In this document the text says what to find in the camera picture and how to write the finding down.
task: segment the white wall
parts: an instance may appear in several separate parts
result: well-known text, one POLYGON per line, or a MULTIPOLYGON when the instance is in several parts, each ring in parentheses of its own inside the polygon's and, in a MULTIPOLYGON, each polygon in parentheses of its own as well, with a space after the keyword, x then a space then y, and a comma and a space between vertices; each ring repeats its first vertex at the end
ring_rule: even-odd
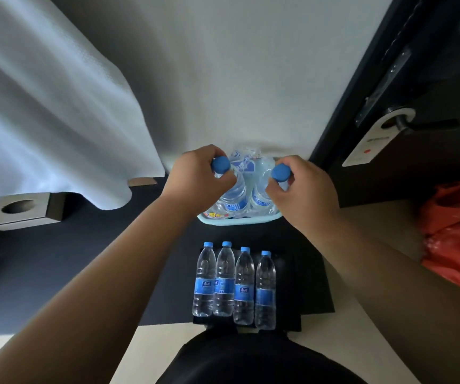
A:
POLYGON ((310 156, 391 0, 53 0, 129 81, 167 169, 310 156))

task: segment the person's left arm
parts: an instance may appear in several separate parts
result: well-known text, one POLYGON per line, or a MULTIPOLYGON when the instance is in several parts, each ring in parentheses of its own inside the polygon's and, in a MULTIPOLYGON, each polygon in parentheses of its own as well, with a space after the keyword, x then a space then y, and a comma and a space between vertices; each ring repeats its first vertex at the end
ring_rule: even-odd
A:
POLYGON ((235 184, 214 177, 224 155, 183 154, 162 195, 0 350, 0 383, 108 383, 127 349, 168 258, 197 214, 235 184))

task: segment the bottle label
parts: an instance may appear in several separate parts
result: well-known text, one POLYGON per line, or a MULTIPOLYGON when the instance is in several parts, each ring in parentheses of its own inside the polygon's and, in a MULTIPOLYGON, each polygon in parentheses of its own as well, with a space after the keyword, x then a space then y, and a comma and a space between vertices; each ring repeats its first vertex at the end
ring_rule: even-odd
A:
POLYGON ((214 279, 202 279, 197 277, 195 281, 195 294, 212 295, 214 294, 214 279))
POLYGON ((271 204, 271 202, 263 202, 259 199, 259 197, 257 196, 257 194, 255 193, 255 189, 253 189, 253 191, 251 192, 252 196, 253 196, 253 200, 255 201, 255 203, 259 206, 269 206, 271 204))
POLYGON ((232 204, 225 203, 225 206, 228 211, 238 211, 238 210, 244 209, 247 204, 248 204, 248 200, 244 198, 239 203, 232 203, 232 204))
POLYGON ((236 284, 233 299, 236 301, 252 302, 254 287, 248 284, 236 284))
POLYGON ((272 290, 257 288, 257 304, 259 306, 272 306, 273 303, 274 302, 272 290))
POLYGON ((231 294, 233 293, 233 285, 235 279, 226 279, 222 277, 215 278, 215 293, 216 294, 231 294))

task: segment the bottle cap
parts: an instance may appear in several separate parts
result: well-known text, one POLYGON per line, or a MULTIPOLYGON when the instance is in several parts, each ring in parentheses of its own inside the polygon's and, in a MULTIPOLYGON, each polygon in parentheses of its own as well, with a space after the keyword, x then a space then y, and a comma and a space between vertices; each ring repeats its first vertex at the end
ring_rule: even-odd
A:
POLYGON ((289 166, 284 165, 283 163, 278 164, 271 171, 272 179, 276 180, 278 183, 285 182, 290 178, 291 170, 289 166))
POLYGON ((224 174, 230 169, 230 160, 226 156, 218 156, 210 166, 216 174, 224 174))

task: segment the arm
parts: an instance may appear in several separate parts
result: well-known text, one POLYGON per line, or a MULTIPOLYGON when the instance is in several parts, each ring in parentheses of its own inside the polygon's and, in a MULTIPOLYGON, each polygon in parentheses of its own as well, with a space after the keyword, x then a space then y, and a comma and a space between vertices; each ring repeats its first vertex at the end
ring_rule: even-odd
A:
POLYGON ((175 239, 235 184, 213 145, 183 154, 162 195, 0 350, 0 383, 108 383, 175 239))
POLYGON ((420 379, 460 382, 460 287, 365 235, 340 213, 328 174, 298 156, 294 176, 267 193, 335 267, 367 314, 420 379))

